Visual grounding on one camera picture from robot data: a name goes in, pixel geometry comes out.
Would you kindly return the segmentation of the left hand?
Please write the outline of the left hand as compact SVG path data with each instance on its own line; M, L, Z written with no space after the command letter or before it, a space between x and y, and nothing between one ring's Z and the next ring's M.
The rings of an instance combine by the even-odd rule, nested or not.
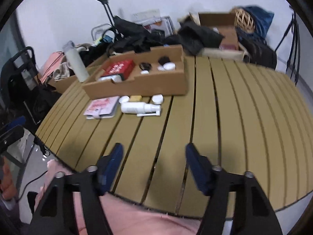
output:
M17 194L17 189L13 182L10 167L6 163L3 165L3 179L1 180L1 191L2 196L6 201L10 201Z

